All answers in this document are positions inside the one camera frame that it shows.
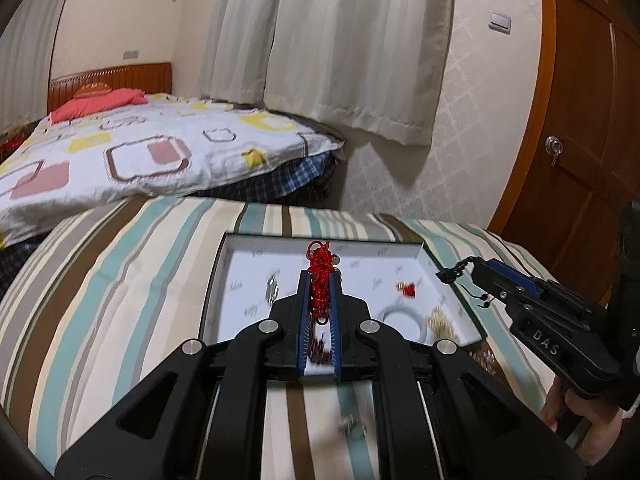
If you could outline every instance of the wall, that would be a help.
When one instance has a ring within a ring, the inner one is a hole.
[[[332,207],[486,226],[529,117],[540,56],[541,0],[455,0],[431,151],[345,132],[348,161]],[[488,28],[509,14],[511,34]]]
[[[200,72],[217,0],[184,0],[178,39],[172,58],[174,93],[200,94]]]
[[[66,0],[51,77],[171,60],[183,4],[184,0]],[[125,50],[139,50],[139,59],[123,60]]]

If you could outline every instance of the wooden door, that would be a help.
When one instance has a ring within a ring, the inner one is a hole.
[[[618,215],[640,199],[640,41],[616,0],[556,0],[556,63],[540,142],[502,236],[604,302]],[[555,166],[545,139],[562,153]]]

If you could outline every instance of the human hand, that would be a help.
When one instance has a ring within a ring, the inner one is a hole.
[[[609,452],[618,438],[622,427],[622,410],[607,396],[585,400],[573,390],[565,393],[562,379],[556,377],[546,394],[540,418],[555,431],[558,428],[558,417],[565,409],[585,417],[592,424],[575,451],[586,465],[594,465]]]

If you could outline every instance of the red cord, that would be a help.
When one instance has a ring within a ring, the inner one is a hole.
[[[331,263],[334,256],[329,250],[329,242],[323,244],[316,240],[306,249],[306,257],[310,262],[308,272],[311,274],[309,309],[311,319],[318,325],[329,321],[329,273],[335,270]]]
[[[325,365],[331,362],[331,351],[324,349],[324,335],[320,339],[316,335],[309,339],[307,355],[312,363],[317,365]]]

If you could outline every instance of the small red tassel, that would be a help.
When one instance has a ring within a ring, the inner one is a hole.
[[[397,288],[403,296],[415,298],[415,283],[398,283]]]

